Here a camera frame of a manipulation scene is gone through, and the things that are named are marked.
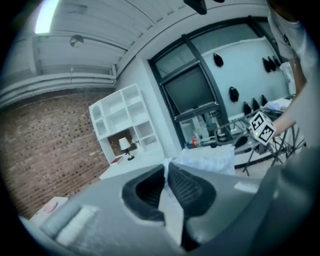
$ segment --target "white bookshelf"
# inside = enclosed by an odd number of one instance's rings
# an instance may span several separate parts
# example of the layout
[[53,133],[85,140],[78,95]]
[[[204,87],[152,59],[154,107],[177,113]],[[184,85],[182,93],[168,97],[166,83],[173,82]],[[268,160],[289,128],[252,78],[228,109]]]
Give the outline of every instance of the white bookshelf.
[[97,101],[89,107],[89,112],[96,137],[109,163],[117,157],[111,148],[109,137],[127,129],[132,137],[138,140],[140,155],[163,155],[159,138],[137,84]]

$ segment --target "shoe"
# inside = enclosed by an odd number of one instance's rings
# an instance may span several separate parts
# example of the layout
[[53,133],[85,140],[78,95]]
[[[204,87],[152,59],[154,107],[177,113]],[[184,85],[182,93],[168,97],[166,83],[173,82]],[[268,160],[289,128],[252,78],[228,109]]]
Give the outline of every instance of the shoe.
[[230,87],[229,88],[229,95],[230,95],[230,100],[232,102],[237,102],[239,99],[239,92],[236,88]]
[[263,66],[264,66],[265,71],[267,73],[270,73],[271,67],[270,67],[269,62],[265,58],[262,58],[262,61],[263,61]]
[[276,71],[276,69],[277,69],[276,63],[274,63],[270,57],[268,57],[268,60],[269,60],[269,65],[270,65],[271,70]]
[[274,59],[274,63],[277,65],[277,67],[280,67],[281,64],[280,64],[279,60],[276,58],[276,56],[273,56],[273,59]]
[[257,111],[258,109],[260,109],[259,103],[258,101],[256,101],[255,98],[253,98],[252,106],[253,106],[253,111]]
[[244,104],[243,104],[243,111],[244,111],[245,116],[249,115],[252,112],[251,107],[246,102],[244,102]]
[[216,53],[213,54],[213,59],[214,59],[214,62],[215,64],[221,68],[223,65],[224,65],[224,61],[223,59]]
[[264,107],[268,103],[266,97],[262,95],[262,106]]
[[245,145],[248,142],[248,137],[247,136],[241,136],[240,138],[237,139],[237,141],[234,143],[234,147],[240,148],[243,145]]

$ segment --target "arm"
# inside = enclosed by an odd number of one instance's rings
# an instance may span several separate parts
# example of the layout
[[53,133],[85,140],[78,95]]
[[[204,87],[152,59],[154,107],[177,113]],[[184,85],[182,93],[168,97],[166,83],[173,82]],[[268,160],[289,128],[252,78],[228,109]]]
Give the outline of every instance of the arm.
[[[292,102],[294,102],[299,95],[301,94],[301,91],[306,85],[306,77],[303,73],[302,67],[300,60],[298,58],[289,60],[293,76],[294,76],[294,82],[295,82],[295,91],[296,91],[296,96],[293,99]],[[276,128],[276,132],[274,136],[280,135],[282,132],[286,131],[289,129],[291,126],[293,126],[296,122],[292,120],[292,118],[288,115],[288,109],[280,116],[277,120],[273,122],[273,125]]]

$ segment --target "brick wall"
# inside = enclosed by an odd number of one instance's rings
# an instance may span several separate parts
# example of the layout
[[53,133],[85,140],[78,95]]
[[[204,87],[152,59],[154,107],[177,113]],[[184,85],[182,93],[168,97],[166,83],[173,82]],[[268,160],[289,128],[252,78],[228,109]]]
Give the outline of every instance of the brick wall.
[[47,96],[0,114],[1,174],[21,215],[32,217],[54,196],[75,195],[106,170],[88,107],[108,94]]

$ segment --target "white ceiling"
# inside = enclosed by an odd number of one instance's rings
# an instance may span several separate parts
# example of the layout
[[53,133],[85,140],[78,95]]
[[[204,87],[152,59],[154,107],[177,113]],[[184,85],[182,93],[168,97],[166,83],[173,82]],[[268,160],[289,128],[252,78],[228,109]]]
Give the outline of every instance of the white ceiling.
[[[206,1],[208,8],[221,6]],[[223,5],[263,1],[226,0]],[[2,86],[39,75],[69,73],[71,67],[75,73],[108,75],[117,65],[119,74],[157,33],[196,13],[183,0],[60,0],[50,33],[35,35],[38,12],[12,44]],[[74,35],[84,37],[79,48],[69,43]]]

